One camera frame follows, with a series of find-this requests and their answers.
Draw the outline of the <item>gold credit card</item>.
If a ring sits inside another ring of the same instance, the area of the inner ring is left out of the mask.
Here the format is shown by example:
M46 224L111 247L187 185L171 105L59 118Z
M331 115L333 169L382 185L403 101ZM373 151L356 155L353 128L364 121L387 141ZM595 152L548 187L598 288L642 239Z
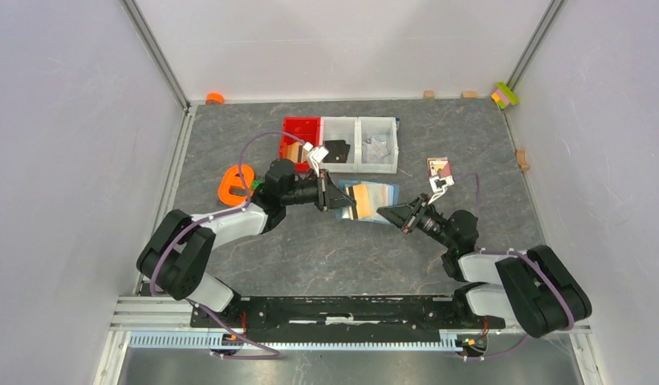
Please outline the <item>gold credit card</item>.
M388 189L382 184L361 183L349 185L345 192L356 200L348 208L348 218L354 221L378 221L377 209L387 201Z

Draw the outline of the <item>blue card holder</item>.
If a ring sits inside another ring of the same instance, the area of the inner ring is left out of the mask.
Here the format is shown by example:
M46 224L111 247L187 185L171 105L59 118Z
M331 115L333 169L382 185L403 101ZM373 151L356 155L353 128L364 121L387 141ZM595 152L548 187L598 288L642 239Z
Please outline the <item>blue card holder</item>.
M364 180L340 180L338 187L356 202L355 205L336 210L339 219L388 224L378 208L395 205L400 187L397 184L377 183Z

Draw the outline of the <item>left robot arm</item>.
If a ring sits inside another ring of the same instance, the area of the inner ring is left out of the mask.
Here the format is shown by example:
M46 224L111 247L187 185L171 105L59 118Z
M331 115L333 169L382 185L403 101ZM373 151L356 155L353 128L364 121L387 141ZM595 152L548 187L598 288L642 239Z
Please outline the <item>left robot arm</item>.
M274 160L263 182L243 204L213 213L189 215L180 209L166 214L141 252L136 267L149 279L152 295L168 295L210 309L220 326L233 326L241 316L237 294L206 272L216 248L240 238L270 232L291 205L313 204L319 211L356 205L325 169L300 176L290 160Z

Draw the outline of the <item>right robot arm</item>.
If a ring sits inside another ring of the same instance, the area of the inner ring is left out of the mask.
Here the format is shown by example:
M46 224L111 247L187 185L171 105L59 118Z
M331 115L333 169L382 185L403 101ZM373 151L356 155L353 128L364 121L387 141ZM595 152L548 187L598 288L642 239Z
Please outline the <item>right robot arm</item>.
M589 297L548 245L526 250L480 248L473 213L459 209L444 217L425 194L377 212L402 233L419 230L445 247L443 268L463 284L455 290L452 306L460 326L475 326L484 317L501 318L540 338L570 330L592 315Z

